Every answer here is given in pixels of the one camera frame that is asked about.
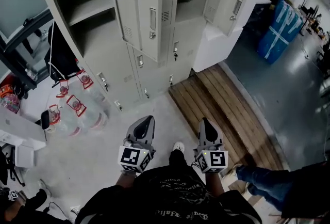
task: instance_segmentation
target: black t-shirt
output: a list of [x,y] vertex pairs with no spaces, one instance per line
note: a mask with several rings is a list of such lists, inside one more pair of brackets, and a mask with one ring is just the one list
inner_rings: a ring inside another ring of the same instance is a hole
[[136,178],[133,188],[102,189],[80,210],[75,223],[110,223],[120,219],[261,223],[256,211],[238,191],[213,197],[189,166],[146,171]]

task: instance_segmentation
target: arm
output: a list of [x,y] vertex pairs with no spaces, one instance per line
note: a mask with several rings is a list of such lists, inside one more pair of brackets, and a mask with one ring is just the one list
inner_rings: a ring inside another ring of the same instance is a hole
[[119,176],[119,179],[115,185],[120,185],[124,188],[132,187],[135,177],[135,172],[122,171],[122,174]]
[[214,197],[225,193],[218,173],[206,173],[205,180],[207,190],[209,190]]

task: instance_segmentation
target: shoe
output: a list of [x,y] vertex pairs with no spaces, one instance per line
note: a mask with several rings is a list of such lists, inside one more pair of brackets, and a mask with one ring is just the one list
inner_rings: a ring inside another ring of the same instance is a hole
[[252,197],[252,194],[251,194],[251,193],[249,192],[249,190],[248,190],[249,185],[251,185],[251,183],[246,183],[245,191],[244,191],[244,193],[242,194],[243,198],[245,198],[246,201],[248,201],[248,200]]
[[235,164],[232,169],[221,179],[221,183],[224,186],[230,186],[231,184],[235,183],[238,178],[236,174],[237,167],[242,166],[241,164]]
[[181,141],[177,141],[174,144],[173,150],[180,150],[182,152],[185,152],[185,145],[183,144],[183,142]]
[[38,185],[39,185],[40,189],[42,189],[46,192],[46,194],[49,198],[52,197],[52,192],[50,191],[50,189],[47,187],[47,185],[45,184],[45,182],[42,179],[40,179],[38,181]]

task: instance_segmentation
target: concrete floor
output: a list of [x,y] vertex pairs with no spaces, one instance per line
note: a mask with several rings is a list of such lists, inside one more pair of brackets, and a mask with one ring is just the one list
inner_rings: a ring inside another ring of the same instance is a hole
[[320,40],[298,35],[272,65],[255,51],[257,38],[244,30],[225,63],[242,82],[275,132],[291,170],[324,160],[326,103],[315,65]]
[[[153,146],[157,150],[147,169],[167,165],[173,144],[178,140],[185,144],[187,163],[192,163],[194,160],[192,149],[197,145],[196,137],[166,93],[122,114],[111,111],[109,122],[100,134],[79,135],[73,138],[49,136],[47,146],[36,152],[36,167],[22,173],[26,187],[23,188],[12,181],[9,181],[8,187],[23,190],[30,198],[39,190],[37,181],[43,179],[53,197],[48,199],[39,210],[43,210],[50,201],[54,201],[73,221],[75,215],[70,213],[70,208],[84,206],[100,189],[116,183],[121,170],[117,163],[119,146],[128,127],[146,115],[155,117]],[[196,171],[204,181],[204,175]],[[278,211],[264,199],[255,205],[255,209],[264,223],[276,223],[277,218],[269,217],[269,214],[278,214]],[[49,213],[65,219],[54,205],[51,205]]]

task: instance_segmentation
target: white cable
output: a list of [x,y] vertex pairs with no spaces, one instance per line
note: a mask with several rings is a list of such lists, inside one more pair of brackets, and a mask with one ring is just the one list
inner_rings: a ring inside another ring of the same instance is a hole
[[56,69],[56,71],[63,77],[63,79],[65,80],[65,76],[52,64],[52,51],[53,51],[53,34],[54,34],[54,24],[55,24],[55,20],[53,21],[53,26],[52,26],[52,36],[51,36],[51,54],[49,55],[49,62],[48,64],[50,65],[49,66],[49,75],[51,75],[51,68],[52,66]]
[[51,75],[51,67],[52,67],[52,63],[51,63],[51,62],[52,62],[52,50],[53,50],[53,34],[54,34],[54,24],[55,24],[55,20],[53,21],[53,25],[52,25],[52,36],[51,36],[51,54],[49,55],[49,57],[50,57],[50,58],[49,58],[49,63],[48,63],[48,64],[50,65],[50,66],[49,66],[49,69],[50,69],[50,70],[49,70],[49,73],[50,73],[49,75]]
[[66,80],[65,76],[55,67],[55,65],[53,65],[50,61],[48,62],[48,64],[50,65],[49,67],[53,66],[55,70],[63,77],[63,79]]

